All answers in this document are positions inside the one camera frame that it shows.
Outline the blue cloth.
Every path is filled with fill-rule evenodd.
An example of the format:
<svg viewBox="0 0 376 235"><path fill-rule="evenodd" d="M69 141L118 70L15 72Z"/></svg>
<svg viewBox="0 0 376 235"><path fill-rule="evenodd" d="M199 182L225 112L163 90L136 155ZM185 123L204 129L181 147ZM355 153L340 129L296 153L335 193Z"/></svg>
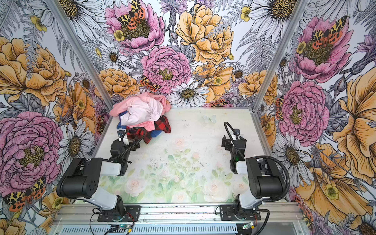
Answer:
<svg viewBox="0 0 376 235"><path fill-rule="evenodd" d="M117 130L121 130L121 129L124 129L125 131L130 129L131 127L130 126L126 126L126 125L122 125L121 124L121 118L127 114L127 111L124 111L122 113L120 113L119 115L119 123L117 124ZM136 124L136 126L139 126L139 127L143 127L147 130L147 134L146 134L146 137L151 137L151 138L154 138L154 137L157 137L159 134L161 134L162 130L157 130L157 129L154 129L154 130L151 130L151 127L152 125L154 125L154 123L151 123L150 121L146 121L146 122L142 122L140 124ZM128 138L134 138L135 136L142 136L143 135L143 131L141 130L131 130L127 133L127 136Z"/></svg>

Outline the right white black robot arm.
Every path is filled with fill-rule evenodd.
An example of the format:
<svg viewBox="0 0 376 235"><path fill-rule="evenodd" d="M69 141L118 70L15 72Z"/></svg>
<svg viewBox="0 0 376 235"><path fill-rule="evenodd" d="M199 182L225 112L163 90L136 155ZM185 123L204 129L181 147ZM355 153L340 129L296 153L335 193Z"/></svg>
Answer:
<svg viewBox="0 0 376 235"><path fill-rule="evenodd" d="M270 156L245 158L246 139L236 137L235 140L222 138L221 146L230 152L230 170L233 174L243 175L248 180L248 188L238 193L233 205L221 205L222 221L260 219L259 207L266 202L275 202L284 198L290 187L279 168L289 180L288 170L281 161Z"/></svg>

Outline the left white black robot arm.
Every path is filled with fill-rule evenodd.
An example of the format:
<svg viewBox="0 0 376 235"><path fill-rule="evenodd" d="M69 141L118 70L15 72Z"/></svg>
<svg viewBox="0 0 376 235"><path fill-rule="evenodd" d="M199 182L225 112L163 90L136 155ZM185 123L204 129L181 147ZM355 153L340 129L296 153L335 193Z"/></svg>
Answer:
<svg viewBox="0 0 376 235"><path fill-rule="evenodd" d="M102 176L124 176L131 163L129 155L140 147L140 141L115 140L109 159L74 159L62 178L56 192L59 197L82 200L99 209L99 222L138 221L140 206L125 206L120 195L109 193L99 185Z"/></svg>

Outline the red black plaid cloth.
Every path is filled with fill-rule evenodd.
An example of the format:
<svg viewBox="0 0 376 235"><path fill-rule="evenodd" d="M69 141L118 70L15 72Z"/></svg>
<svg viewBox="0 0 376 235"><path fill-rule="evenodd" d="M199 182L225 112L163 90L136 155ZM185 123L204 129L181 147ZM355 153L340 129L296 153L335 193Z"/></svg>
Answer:
<svg viewBox="0 0 376 235"><path fill-rule="evenodd" d="M128 127L126 126L126 136L132 140L143 140L145 144L160 135L162 132L171 133L171 126L166 116L161 116L157 121L153 122L154 129L149 131L145 127Z"/></svg>

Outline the pink cloth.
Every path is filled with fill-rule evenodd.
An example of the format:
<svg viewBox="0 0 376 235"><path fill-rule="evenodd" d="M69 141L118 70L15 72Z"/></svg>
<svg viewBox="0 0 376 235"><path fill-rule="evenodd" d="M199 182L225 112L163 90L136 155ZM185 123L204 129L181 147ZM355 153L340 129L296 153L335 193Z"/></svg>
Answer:
<svg viewBox="0 0 376 235"><path fill-rule="evenodd" d="M115 104L109 114L119 117L122 126L143 127L150 132L155 129L154 122L170 110L171 105L165 96L146 92Z"/></svg>

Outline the pale lilac white cloth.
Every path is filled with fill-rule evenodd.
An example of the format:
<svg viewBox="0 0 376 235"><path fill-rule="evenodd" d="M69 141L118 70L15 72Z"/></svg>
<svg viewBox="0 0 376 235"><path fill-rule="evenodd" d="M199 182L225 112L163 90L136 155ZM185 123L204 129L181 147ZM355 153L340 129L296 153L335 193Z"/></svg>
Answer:
<svg viewBox="0 0 376 235"><path fill-rule="evenodd" d="M121 124L132 126L146 121L157 121L163 112L163 105L155 100L143 101L140 98L133 98L119 104L121 111L127 111L121 118Z"/></svg>

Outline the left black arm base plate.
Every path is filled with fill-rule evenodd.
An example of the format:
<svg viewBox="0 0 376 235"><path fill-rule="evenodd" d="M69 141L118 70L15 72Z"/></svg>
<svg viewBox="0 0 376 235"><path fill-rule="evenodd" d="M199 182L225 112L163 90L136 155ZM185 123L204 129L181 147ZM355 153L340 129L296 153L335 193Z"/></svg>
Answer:
<svg viewBox="0 0 376 235"><path fill-rule="evenodd" d="M124 206L123 209L104 210L98 216L98 222L137 222L141 206Z"/></svg>

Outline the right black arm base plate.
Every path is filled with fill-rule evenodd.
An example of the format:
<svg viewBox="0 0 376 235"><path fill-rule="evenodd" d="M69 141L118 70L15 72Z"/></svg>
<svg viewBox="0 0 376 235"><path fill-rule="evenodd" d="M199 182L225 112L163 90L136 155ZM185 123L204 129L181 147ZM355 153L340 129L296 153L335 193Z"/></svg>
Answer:
<svg viewBox="0 0 376 235"><path fill-rule="evenodd" d="M234 205L219 205L221 221L259 221L260 213L253 209L243 209Z"/></svg>

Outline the aluminium front rail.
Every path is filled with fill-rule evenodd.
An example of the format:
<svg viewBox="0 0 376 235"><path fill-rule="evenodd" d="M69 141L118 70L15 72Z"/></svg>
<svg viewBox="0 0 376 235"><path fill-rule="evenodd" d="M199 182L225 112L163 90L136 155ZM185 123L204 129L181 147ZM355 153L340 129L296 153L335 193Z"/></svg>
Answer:
<svg viewBox="0 0 376 235"><path fill-rule="evenodd" d="M183 203L183 204L140 204L139 219L136 224L189 224L221 223L221 203ZM53 225L104 225L119 222L98 222L98 215L93 214L91 204L63 205ZM295 203L274 202L260 206L269 210L268 221L303 222L304 217Z"/></svg>

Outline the left aluminium corner post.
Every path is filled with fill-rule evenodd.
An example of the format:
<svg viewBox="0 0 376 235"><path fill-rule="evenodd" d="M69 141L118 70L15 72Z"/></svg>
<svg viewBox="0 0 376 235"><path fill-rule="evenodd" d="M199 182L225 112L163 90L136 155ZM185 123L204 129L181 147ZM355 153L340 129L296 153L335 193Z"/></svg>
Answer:
<svg viewBox="0 0 376 235"><path fill-rule="evenodd" d="M113 108L114 103L111 97L109 96L106 88L104 87L87 52L85 51L83 45L81 44L79 37L76 35L75 30L71 26L69 19L65 15L65 12L62 6L60 5L59 1L47 1L46 5L48 6L49 10L52 12L58 24L60 25L61 30L68 37L68 41L70 42L72 48L75 50L78 58L82 62L84 68L86 69L86 72L93 80L93 83L95 84L96 88L101 94L103 101L106 103L107 107L111 110Z"/></svg>

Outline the aluminium corner post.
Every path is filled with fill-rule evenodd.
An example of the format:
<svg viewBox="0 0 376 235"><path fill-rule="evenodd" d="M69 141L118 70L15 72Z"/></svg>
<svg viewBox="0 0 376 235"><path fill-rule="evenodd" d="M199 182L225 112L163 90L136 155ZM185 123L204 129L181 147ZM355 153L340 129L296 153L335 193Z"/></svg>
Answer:
<svg viewBox="0 0 376 235"><path fill-rule="evenodd" d="M103 101L106 103L107 107L111 110L113 108L114 103L111 97L109 96L106 88L104 87L87 52L85 51L83 45L81 44L79 37L76 35L75 30L71 26L69 19L65 15L65 12L62 6L60 5L59 1L47 1L46 5L48 6L49 10L52 12L58 24L60 25L61 30L68 37L68 41L70 42L72 48L75 50L78 58L82 62L84 68L86 69L86 72L93 80L93 83L95 84L96 88L101 94Z"/></svg>
<svg viewBox="0 0 376 235"><path fill-rule="evenodd" d="M285 49L287 48L288 44L290 43L290 40L292 39L292 35L295 32L296 28L299 26L299 21L303 17L306 5L308 4L308 1L301 0L297 1L294 11L292 12L291 18L289 23L287 24L287 28L285 32L282 34L280 43L277 47L277 50L273 56L273 59L271 61L271 64L267 70L267 73L265 75L265 79L263 84L260 87L260 91L258 92L256 96L256 100L252 106L252 110L256 112L263 101L264 96L266 95L267 89L269 85L271 84L273 80L273 76L275 74L275 71L278 67L278 64L280 60L282 59L282 56L284 54Z"/></svg>

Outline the right aluminium corner post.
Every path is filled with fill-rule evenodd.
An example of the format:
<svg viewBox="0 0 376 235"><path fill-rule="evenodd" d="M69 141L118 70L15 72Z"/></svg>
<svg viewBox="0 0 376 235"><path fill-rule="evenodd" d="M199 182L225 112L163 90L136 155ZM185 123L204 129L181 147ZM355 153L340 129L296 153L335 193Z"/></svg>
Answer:
<svg viewBox="0 0 376 235"><path fill-rule="evenodd" d="M285 32L282 34L280 43L277 47L277 50L273 56L273 59L271 61L271 64L267 70L267 73L265 75L265 79L263 84L260 87L260 91L258 92L256 96L256 100L252 106L252 110L256 112L263 101L264 96L266 95L267 89L269 85L271 84L273 80L273 76L275 74L275 71L278 67L278 64L280 60L282 59L282 56L284 54L285 49L287 48L288 44L290 43L290 40L292 39L292 35L295 32L296 28L299 26L299 21L303 17L306 5L308 4L308 1L301 0L297 1L294 11L292 12L291 18L289 23L287 24L287 28Z"/></svg>

